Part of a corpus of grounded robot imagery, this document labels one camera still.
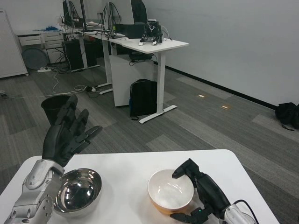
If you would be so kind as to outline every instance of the stainless steel bowl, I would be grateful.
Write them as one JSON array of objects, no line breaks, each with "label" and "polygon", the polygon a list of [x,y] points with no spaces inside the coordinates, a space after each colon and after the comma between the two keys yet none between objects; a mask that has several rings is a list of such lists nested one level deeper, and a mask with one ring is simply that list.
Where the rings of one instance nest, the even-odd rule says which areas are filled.
[{"label": "stainless steel bowl", "polygon": [[91,169],[75,169],[63,175],[54,211],[64,217],[85,216],[100,200],[102,179]]}]

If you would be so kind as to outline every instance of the robotic hand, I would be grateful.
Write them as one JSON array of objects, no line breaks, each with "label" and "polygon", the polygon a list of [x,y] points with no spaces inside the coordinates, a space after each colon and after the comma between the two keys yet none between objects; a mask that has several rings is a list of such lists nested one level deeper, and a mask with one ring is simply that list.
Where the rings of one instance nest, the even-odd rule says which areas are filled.
[{"label": "robotic hand", "polygon": [[5,224],[46,224],[50,219],[61,187],[63,167],[102,130],[101,126],[95,126],[84,132],[88,110],[84,109],[76,119],[77,102],[78,98],[72,96],[60,109],[44,140],[42,159],[35,163],[25,178],[22,194]]},{"label": "robotic hand", "polygon": [[236,205],[237,202],[245,202],[244,200],[230,204],[220,187],[209,175],[200,172],[198,165],[191,159],[188,159],[177,168],[172,177],[177,179],[185,174],[197,189],[199,198],[205,208],[195,209],[190,216],[183,213],[173,213],[170,215],[171,218],[183,223],[202,224],[208,220],[210,214],[214,214],[219,219],[220,224],[258,224],[250,207],[255,220],[248,214],[241,212]]}]

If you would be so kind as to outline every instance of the white bowl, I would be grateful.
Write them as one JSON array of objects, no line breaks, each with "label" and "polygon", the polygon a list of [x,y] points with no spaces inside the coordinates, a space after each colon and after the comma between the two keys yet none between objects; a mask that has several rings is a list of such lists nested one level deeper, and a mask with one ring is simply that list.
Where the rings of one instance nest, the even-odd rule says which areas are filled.
[{"label": "white bowl", "polygon": [[155,207],[166,214],[182,210],[192,200],[194,187],[187,175],[173,179],[174,170],[154,173],[148,182],[149,196]]}]

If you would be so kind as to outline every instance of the trash can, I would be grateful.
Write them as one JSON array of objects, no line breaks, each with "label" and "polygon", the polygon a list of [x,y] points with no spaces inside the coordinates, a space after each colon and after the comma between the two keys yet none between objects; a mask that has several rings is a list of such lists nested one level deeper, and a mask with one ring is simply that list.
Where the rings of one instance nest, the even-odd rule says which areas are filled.
[{"label": "trash can", "polygon": [[68,101],[69,98],[70,96],[59,95],[50,97],[42,102],[41,106],[45,111],[51,126],[55,124],[60,108]]}]

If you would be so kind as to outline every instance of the desk leg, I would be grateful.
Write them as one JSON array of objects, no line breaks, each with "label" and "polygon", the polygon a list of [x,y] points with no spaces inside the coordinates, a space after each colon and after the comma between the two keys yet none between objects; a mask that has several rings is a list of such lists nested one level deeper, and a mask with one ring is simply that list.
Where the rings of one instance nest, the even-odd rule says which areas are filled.
[{"label": "desk leg", "polygon": [[86,58],[83,34],[78,34],[78,36],[79,36],[79,43],[80,43],[80,50],[81,50],[81,55],[82,55],[83,66],[86,69],[88,67],[88,65],[87,65],[87,58]]},{"label": "desk leg", "polygon": [[163,110],[164,102],[164,81],[165,81],[165,64],[166,64],[166,55],[165,51],[162,51],[158,54],[158,80],[157,80],[157,112],[149,115],[146,118],[141,119],[139,122],[143,124],[155,117],[160,116],[163,113],[166,113],[177,106],[172,105]]},{"label": "desk leg", "polygon": [[[104,61],[105,61],[105,71],[106,71],[107,83],[98,85],[97,88],[112,84],[112,72],[111,72],[111,63],[110,63],[110,56],[109,56],[109,42],[102,40],[102,43],[103,43],[103,52],[104,52]],[[100,94],[103,95],[103,94],[105,94],[107,92],[111,92],[111,91],[113,91],[113,89],[101,91]]]},{"label": "desk leg", "polygon": [[111,55],[116,56],[117,55],[116,43],[114,44],[114,47],[112,46],[112,43],[110,43],[110,46],[111,46]]}]

